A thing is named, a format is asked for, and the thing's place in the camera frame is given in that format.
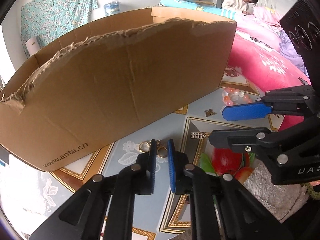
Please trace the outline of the gold bar hair clip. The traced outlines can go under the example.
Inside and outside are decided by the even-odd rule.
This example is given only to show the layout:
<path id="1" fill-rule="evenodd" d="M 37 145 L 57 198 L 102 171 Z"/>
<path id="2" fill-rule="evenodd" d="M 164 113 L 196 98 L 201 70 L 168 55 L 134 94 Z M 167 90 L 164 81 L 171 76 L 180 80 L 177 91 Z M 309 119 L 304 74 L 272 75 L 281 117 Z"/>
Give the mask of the gold bar hair clip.
<path id="1" fill-rule="evenodd" d="M 202 132 L 191 132 L 190 134 L 191 139 L 204 139 L 206 137 L 207 137 L 206 133 L 202 133 Z"/>

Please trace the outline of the gold butterfly brooch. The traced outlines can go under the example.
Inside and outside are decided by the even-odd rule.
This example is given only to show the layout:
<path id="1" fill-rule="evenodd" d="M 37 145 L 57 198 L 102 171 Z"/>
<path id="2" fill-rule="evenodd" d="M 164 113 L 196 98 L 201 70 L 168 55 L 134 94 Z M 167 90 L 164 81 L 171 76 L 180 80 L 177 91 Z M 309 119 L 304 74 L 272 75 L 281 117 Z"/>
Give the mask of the gold butterfly brooch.
<path id="1" fill-rule="evenodd" d="M 205 110 L 204 113 L 207 118 L 216 115 L 216 113 L 212 109 Z"/>

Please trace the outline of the green fuzzy sleeve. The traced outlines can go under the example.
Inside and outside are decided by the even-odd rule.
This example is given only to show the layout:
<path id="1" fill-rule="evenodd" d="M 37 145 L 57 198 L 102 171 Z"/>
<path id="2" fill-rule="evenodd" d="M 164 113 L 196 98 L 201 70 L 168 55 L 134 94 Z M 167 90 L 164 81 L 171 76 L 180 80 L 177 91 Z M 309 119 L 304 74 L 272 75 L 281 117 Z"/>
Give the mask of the green fuzzy sleeve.
<path id="1" fill-rule="evenodd" d="M 312 199 L 320 200 L 320 192 L 319 190 L 315 191 L 315 186 L 312 186 L 310 183 L 302 183 L 301 186 L 306 187 L 306 191 Z"/>

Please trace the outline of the pink floral quilt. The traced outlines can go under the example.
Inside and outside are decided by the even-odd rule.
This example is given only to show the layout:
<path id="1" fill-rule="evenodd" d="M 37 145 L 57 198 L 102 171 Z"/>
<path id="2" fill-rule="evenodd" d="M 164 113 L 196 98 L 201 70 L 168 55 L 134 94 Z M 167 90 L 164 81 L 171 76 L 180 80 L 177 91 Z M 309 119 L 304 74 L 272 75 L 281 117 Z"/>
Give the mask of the pink floral quilt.
<path id="1" fill-rule="evenodd" d="M 221 14 L 237 22 L 227 77 L 244 76 L 262 91 L 301 85 L 309 82 L 302 57 L 280 26 L 281 14 L 257 7 L 253 15 L 234 9 Z"/>

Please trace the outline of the brown cardboard box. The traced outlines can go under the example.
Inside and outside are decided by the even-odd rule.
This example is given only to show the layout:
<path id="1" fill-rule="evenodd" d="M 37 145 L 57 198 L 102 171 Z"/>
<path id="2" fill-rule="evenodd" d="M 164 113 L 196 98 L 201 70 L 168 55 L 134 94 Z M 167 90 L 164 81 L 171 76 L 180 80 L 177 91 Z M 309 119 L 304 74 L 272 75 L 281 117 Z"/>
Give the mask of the brown cardboard box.
<path id="1" fill-rule="evenodd" d="M 44 172 L 91 154 L 216 90 L 235 32 L 235 20 L 173 7 L 76 28 L 2 90 L 1 145 Z"/>

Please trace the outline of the person in white top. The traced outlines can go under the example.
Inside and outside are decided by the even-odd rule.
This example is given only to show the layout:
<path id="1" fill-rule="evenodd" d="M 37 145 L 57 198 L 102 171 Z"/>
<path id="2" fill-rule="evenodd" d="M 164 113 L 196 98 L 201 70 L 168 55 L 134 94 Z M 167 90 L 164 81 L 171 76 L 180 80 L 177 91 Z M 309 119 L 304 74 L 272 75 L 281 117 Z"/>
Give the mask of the person in white top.
<path id="1" fill-rule="evenodd" d="M 221 4 L 222 9 L 238 12 L 243 15 L 250 15 L 249 4 L 254 7 L 259 0 L 223 0 Z"/>

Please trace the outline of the blue water jug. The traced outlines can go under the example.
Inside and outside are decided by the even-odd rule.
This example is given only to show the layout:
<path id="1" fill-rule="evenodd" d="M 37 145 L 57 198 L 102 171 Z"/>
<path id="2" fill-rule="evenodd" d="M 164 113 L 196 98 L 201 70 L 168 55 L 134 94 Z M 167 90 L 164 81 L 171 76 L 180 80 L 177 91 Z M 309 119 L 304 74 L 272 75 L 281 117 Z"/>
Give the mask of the blue water jug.
<path id="1" fill-rule="evenodd" d="M 105 16 L 111 16 L 120 12 L 119 1 L 112 1 L 104 5 Z"/>

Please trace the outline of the teal floral wall cloth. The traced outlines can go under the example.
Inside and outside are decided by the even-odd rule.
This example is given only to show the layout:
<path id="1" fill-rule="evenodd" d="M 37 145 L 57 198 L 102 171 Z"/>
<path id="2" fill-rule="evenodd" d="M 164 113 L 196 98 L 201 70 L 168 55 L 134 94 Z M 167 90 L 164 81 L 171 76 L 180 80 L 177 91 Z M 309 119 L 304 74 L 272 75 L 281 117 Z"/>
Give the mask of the teal floral wall cloth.
<path id="1" fill-rule="evenodd" d="M 60 36 L 87 24 L 91 12 L 97 9 L 97 0 L 32 0 L 21 7 L 21 41 L 26 57 L 25 43 L 32 37 L 40 48 Z"/>

